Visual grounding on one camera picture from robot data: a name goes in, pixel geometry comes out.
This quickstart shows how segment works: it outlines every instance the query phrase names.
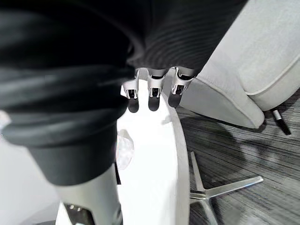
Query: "chrome table base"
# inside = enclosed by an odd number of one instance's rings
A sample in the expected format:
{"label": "chrome table base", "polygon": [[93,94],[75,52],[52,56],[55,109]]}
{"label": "chrome table base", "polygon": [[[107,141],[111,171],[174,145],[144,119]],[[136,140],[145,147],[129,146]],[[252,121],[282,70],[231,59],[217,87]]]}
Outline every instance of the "chrome table base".
{"label": "chrome table base", "polygon": [[216,216],[213,212],[213,208],[210,205],[210,198],[222,195],[231,191],[235,191],[247,186],[259,183],[263,181],[261,176],[253,177],[247,180],[238,181],[231,184],[226,184],[219,187],[214,187],[211,189],[205,189],[202,184],[199,168],[197,166],[196,158],[194,152],[191,152],[191,159],[193,165],[193,171],[196,182],[196,191],[190,192],[190,203],[200,203],[203,206],[204,212],[211,225],[218,225]]}

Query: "black fingertip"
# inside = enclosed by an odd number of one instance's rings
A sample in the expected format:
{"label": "black fingertip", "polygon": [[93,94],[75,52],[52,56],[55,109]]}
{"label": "black fingertip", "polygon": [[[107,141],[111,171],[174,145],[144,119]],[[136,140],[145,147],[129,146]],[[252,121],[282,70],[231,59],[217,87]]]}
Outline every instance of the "black fingertip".
{"label": "black fingertip", "polygon": [[170,92],[169,99],[168,99],[169,106],[173,108],[179,106],[181,97],[182,95],[174,95],[172,92]]}
{"label": "black fingertip", "polygon": [[131,113],[136,113],[140,108],[139,99],[131,98],[129,100],[128,109]]}
{"label": "black fingertip", "polygon": [[151,111],[155,112],[159,108],[159,97],[150,97],[148,100],[148,107]]}

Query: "striped carpet floor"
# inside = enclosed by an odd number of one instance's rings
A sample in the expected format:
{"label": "striped carpet floor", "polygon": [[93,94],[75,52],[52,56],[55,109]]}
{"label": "striped carpet floor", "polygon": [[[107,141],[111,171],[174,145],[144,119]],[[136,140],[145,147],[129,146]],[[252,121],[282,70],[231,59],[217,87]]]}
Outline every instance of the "striped carpet floor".
{"label": "striped carpet floor", "polygon": [[[280,105],[292,135],[267,112],[260,129],[233,127],[177,108],[187,149],[194,151],[205,188],[261,175],[264,182],[211,201],[220,225],[300,224],[300,90]],[[195,180],[190,163],[191,189]],[[199,204],[190,225],[209,224]]]}

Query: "white round table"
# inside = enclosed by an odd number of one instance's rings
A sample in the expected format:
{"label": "white round table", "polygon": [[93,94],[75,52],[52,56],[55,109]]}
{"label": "white round table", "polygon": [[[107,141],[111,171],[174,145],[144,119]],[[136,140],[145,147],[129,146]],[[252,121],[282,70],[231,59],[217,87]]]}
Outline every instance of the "white round table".
{"label": "white round table", "polygon": [[[150,111],[147,82],[140,80],[139,111],[127,109],[118,120],[118,131],[126,130],[134,144],[129,165],[119,171],[124,225],[188,224],[188,152],[177,113],[165,98],[162,94],[159,109]],[[56,225],[69,224],[61,204]]]}

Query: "plastic bag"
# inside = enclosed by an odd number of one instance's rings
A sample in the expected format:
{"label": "plastic bag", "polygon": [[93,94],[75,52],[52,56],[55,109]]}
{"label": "plastic bag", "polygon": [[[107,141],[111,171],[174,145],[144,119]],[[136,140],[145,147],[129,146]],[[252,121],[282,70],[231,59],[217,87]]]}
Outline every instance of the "plastic bag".
{"label": "plastic bag", "polygon": [[120,130],[117,136],[116,161],[118,170],[125,170],[134,156],[134,143],[127,130]]}

